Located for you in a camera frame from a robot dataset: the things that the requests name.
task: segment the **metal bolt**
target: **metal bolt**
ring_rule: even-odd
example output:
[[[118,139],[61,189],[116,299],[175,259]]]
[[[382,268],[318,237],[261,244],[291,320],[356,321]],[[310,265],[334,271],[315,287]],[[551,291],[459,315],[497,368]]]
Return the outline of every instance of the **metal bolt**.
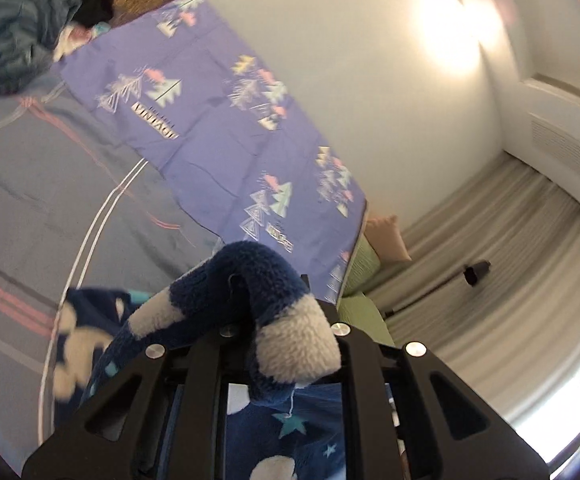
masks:
[[[221,337],[234,337],[239,333],[238,325],[226,325],[219,330]]]
[[[412,343],[408,343],[406,345],[406,352],[410,354],[412,357],[421,357],[425,355],[427,352],[427,348],[423,343],[419,343],[418,341],[412,341]]]
[[[332,329],[332,333],[339,337],[346,336],[351,331],[350,326],[345,323],[334,323],[330,328]]]
[[[150,345],[148,348],[145,349],[145,354],[150,359],[158,359],[159,357],[163,357],[163,354],[166,352],[166,349],[163,345]]]

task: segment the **star print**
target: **star print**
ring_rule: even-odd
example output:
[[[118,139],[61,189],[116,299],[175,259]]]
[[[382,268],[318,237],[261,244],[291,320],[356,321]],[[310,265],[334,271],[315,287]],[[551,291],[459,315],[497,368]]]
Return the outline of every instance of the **star print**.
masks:
[[[332,446],[327,446],[327,449],[323,452],[323,456],[327,456],[329,458],[329,456],[335,452],[336,448],[337,448],[337,444],[332,444]]]
[[[281,433],[279,433],[279,438],[285,437],[287,434],[292,433],[292,431],[306,434],[304,423],[307,420],[305,418],[296,415],[287,416],[286,413],[275,413],[272,416],[283,423]]]

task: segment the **purple fabric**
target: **purple fabric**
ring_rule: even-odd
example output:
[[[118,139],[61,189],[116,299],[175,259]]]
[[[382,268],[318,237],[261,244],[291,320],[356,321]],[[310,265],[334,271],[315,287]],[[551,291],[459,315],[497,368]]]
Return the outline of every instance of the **purple fabric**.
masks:
[[[65,58],[77,99],[226,243],[254,239],[335,302],[365,197],[297,103],[205,0],[175,0]]]

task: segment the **curtain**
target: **curtain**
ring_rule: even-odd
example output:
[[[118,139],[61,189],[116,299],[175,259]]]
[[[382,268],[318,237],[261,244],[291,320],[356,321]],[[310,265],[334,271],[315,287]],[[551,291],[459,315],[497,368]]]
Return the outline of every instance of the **curtain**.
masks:
[[[517,424],[580,366],[580,204],[507,153],[406,230],[412,263],[365,288],[395,343],[423,342]],[[398,313],[448,275],[485,259]]]

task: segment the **air vent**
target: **air vent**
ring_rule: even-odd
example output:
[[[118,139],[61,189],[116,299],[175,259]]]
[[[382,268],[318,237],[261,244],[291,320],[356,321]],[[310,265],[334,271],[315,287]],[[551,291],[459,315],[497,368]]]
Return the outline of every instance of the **air vent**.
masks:
[[[580,140],[565,133],[546,120],[532,117],[532,143],[580,175]]]

